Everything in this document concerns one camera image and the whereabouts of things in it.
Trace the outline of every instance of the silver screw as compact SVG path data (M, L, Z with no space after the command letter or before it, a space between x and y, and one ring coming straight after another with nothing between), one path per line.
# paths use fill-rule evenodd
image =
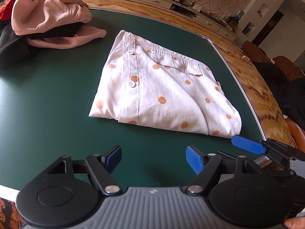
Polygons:
M117 185L109 185L105 188L105 191L108 194L113 194L113 193L119 192L119 190L120 190L120 188Z
M192 194L197 194L202 191L202 187L199 185L192 185L188 187L188 191L191 192Z

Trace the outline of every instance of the drawer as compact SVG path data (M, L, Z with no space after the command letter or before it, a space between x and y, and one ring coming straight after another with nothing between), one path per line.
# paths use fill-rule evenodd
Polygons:
M230 41L234 41L235 40L235 36L228 33L226 30L220 28L218 31L217 31L217 34L221 35L222 37L230 40Z
M140 1L152 3L152 4L158 5L160 7L167 8L167 9L170 9L170 7L172 5L172 3L164 1L164 0L140 0Z
M220 28L218 25L216 25L215 23L205 19L203 16L197 16L196 21L200 22L201 24L203 24L205 27L210 28L211 30L217 32L218 29Z

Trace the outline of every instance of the shirt pocket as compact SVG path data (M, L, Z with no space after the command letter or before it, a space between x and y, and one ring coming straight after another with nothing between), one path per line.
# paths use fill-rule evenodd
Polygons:
M165 68L177 68L180 71L190 75L203 75L203 70L200 66L201 62L191 59L187 56L175 53L160 51L157 49L151 50L151 59Z

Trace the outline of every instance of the red cloth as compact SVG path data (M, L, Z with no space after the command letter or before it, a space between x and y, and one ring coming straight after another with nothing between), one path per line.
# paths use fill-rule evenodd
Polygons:
M0 21L7 21L12 18L13 6L16 0L10 0L8 4L0 9Z

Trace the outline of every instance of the white button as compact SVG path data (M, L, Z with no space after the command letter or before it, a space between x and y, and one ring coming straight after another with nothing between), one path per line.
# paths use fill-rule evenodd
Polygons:
M133 88L133 87L135 87L135 82L134 81L129 81L128 85L129 85L130 88Z

